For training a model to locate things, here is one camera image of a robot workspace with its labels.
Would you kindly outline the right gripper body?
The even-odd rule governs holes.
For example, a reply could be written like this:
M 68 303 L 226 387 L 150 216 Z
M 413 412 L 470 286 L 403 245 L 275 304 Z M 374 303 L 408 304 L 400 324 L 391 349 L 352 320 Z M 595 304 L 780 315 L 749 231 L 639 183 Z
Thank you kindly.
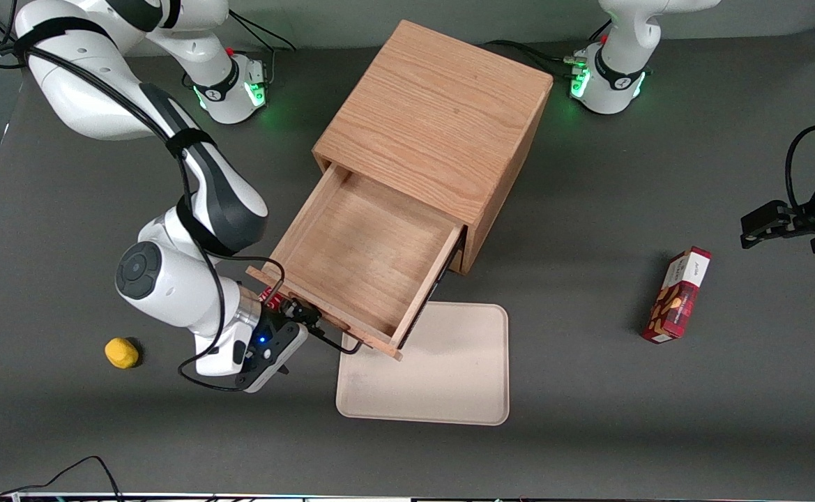
M 308 338 L 308 329 L 279 312 L 264 310 L 246 341 L 237 342 L 237 389 L 257 392 L 279 372 L 286 374 L 285 363 Z

